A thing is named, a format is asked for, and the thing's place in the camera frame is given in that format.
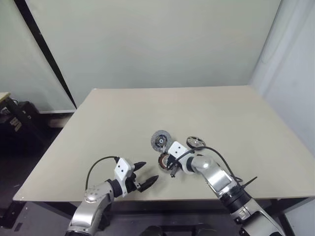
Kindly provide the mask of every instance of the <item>black cable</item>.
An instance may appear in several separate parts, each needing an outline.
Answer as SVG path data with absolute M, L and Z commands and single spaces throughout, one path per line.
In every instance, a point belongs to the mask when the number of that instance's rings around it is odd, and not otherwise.
M 224 157 L 223 157 L 217 150 L 215 150 L 215 149 L 212 148 L 212 147 L 206 147 L 206 146 L 204 146 L 204 147 L 195 147 L 195 148 L 193 148 L 193 149 L 190 149 L 190 150 L 188 150 L 187 152 L 185 152 L 183 155 L 181 155 L 179 158 L 177 158 L 175 161 L 173 161 L 173 162 L 167 167 L 167 169 L 170 170 L 173 165 L 175 165 L 176 163 L 179 163 L 179 160 L 182 159 L 182 158 L 183 158 L 184 156 L 186 156 L 187 154 L 189 154 L 189 153 L 191 153 L 191 152 L 193 152 L 193 151 L 196 151 L 196 150 L 201 150 L 201 149 L 209 149 L 209 150 L 215 152 L 215 153 L 221 158 L 221 160 L 222 160 L 223 163 L 225 164 L 226 168 L 228 169 L 228 171 L 230 172 L 231 176 L 232 176 L 233 179 L 236 181 L 236 183 L 237 183 L 239 186 L 241 186 L 240 183 L 239 183 L 240 178 L 238 178 L 238 177 L 236 177 L 236 176 L 234 175 L 234 173 L 232 172 L 231 168 L 229 167 L 229 165 L 228 165 L 228 163 L 226 162 L 226 160 L 224 159 Z
M 88 172 L 87 179 L 85 180 L 85 190 L 88 189 L 90 173 L 91 173 L 93 167 L 94 167 L 98 162 L 100 162 L 100 161 L 102 161 L 102 160 L 105 160 L 105 159 L 108 159 L 108 158 L 114 158 L 114 159 L 115 159 L 115 158 L 119 158 L 119 157 L 116 157 L 116 156 L 107 156 L 107 157 L 103 157 L 103 158 L 99 159 L 98 161 L 94 162 L 94 164 L 91 166 L 91 168 L 90 168 L 90 170 L 89 170 L 89 172 Z

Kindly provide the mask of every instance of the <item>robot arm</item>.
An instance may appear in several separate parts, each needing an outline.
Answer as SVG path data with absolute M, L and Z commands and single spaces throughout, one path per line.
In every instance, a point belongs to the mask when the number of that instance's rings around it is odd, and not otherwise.
M 108 179 L 104 183 L 86 190 L 83 201 L 69 224 L 66 236 L 93 236 L 98 230 L 104 230 L 106 216 L 103 213 L 114 201 L 114 198 L 121 195 L 124 197 L 134 190 L 143 192 L 158 179 L 158 176 L 153 176 L 140 184 L 136 180 L 134 171 L 144 166 L 145 162 L 132 164 L 123 158 L 115 160 L 117 161 L 114 170 L 115 179 Z
M 285 236 L 282 228 L 271 218 L 261 206 L 244 190 L 244 188 L 225 172 L 211 157 L 201 154 L 187 154 L 188 149 L 179 142 L 172 142 L 166 131 L 158 131 L 151 141 L 154 149 L 159 144 L 179 164 L 186 174 L 202 175 L 207 185 L 213 190 L 223 205 L 229 210 L 236 224 L 241 224 L 242 236 Z M 171 176 L 174 177 L 178 166 L 173 167 Z

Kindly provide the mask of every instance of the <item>white wall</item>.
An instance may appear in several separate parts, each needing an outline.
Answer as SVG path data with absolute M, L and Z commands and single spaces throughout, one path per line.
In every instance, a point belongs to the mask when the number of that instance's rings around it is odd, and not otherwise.
M 276 24 L 274 31 L 284 31 L 269 38 L 252 85 L 315 155 L 314 1 L 287 0 L 280 11 L 279 20 L 287 21 Z M 315 235 L 315 201 L 286 215 L 297 236 Z
M 0 1 L 0 91 L 40 111 L 74 110 L 14 1 Z
M 280 0 L 28 0 L 76 104 L 93 88 L 245 85 Z

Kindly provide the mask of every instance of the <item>beige tabletop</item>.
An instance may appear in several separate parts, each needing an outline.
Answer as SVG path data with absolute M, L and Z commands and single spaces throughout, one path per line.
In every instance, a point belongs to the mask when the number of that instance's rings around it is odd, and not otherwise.
M 255 198 L 315 196 L 314 157 L 252 88 L 237 86 L 92 90 L 14 200 L 81 201 L 90 166 L 109 155 L 146 161 L 140 181 L 159 175 L 149 190 L 124 200 L 216 199 L 202 177 L 171 178 L 159 169 L 150 139 L 160 129 L 182 144 L 202 138 L 245 181 L 258 176 L 247 187 Z M 90 184 L 113 178 L 114 167 L 100 162 Z
M 0 102 L 5 100 L 8 96 L 10 96 L 9 92 L 0 92 Z

